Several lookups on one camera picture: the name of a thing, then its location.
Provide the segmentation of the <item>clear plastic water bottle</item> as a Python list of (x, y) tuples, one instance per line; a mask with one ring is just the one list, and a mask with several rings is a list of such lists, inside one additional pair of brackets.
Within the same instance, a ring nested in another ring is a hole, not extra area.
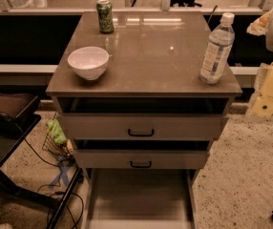
[(206, 84), (214, 85), (220, 79), (231, 52), (235, 33), (232, 28), (235, 15), (225, 12), (220, 24), (211, 31), (206, 51), (199, 68), (199, 78)]

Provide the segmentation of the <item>green soda can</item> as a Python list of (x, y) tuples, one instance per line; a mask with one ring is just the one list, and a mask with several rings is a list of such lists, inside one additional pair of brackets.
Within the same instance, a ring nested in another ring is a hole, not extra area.
[(98, 0), (96, 2), (98, 24), (102, 33), (114, 31), (112, 7), (112, 3), (108, 0)]

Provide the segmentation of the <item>grey drawer cabinet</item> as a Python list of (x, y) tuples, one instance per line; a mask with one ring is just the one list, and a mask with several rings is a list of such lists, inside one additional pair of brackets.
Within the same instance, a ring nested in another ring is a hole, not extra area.
[(216, 85), (200, 80), (209, 35), (200, 13), (118, 11), (114, 19), (114, 32), (103, 34), (95, 13), (85, 12), (69, 43), (105, 49), (107, 71), (88, 82), (61, 61), (47, 89), (88, 188), (92, 170), (134, 169), (131, 160), (187, 170), (193, 188), (241, 87), (230, 71)]

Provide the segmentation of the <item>white bowl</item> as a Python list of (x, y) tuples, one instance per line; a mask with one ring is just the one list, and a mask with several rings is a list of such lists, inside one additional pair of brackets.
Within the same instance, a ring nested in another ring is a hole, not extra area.
[(68, 63), (73, 71), (86, 80), (97, 80), (108, 67), (109, 54), (99, 47), (83, 47), (72, 52)]

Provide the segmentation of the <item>open bottom drawer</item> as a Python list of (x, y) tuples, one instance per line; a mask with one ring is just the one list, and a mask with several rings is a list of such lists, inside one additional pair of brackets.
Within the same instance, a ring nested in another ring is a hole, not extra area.
[(198, 229), (189, 172), (92, 170), (82, 229)]

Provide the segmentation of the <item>green bag in basket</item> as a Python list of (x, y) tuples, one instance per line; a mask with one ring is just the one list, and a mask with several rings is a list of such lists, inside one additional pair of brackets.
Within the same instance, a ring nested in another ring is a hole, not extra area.
[(64, 144), (67, 141), (67, 138), (64, 135), (64, 132), (57, 119), (51, 119), (46, 123), (46, 127), (56, 144)]

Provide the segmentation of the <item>black side cart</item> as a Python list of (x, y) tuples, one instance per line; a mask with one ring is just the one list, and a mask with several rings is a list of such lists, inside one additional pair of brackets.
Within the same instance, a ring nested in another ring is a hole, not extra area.
[(39, 103), (36, 95), (0, 93), (0, 193), (48, 207), (52, 216), (48, 218), (46, 229), (55, 229), (82, 171), (79, 168), (74, 171), (60, 199), (17, 186), (1, 171), (2, 165), (41, 119), (39, 114), (35, 114)]

